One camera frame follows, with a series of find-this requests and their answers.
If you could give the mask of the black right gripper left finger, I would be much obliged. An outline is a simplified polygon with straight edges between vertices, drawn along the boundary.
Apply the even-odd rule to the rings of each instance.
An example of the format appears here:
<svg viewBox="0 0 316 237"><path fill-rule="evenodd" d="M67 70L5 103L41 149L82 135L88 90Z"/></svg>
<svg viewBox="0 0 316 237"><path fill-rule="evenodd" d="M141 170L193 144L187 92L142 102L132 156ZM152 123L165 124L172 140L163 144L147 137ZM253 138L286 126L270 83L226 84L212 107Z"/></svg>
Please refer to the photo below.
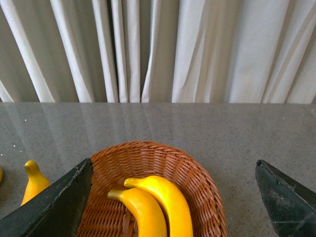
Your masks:
<svg viewBox="0 0 316 237"><path fill-rule="evenodd" d="M84 159L0 221L2 237L74 237L91 190L93 164Z"/></svg>

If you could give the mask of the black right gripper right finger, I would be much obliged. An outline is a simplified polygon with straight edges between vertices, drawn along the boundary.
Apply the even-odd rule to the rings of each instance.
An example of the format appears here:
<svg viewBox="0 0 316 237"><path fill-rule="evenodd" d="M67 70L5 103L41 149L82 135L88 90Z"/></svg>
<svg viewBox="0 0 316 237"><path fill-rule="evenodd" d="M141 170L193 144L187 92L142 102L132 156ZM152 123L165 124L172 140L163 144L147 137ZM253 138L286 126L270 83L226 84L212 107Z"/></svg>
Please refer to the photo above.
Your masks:
<svg viewBox="0 0 316 237"><path fill-rule="evenodd" d="M256 163L255 177L274 231L279 237L316 235L316 194L268 162Z"/></svg>

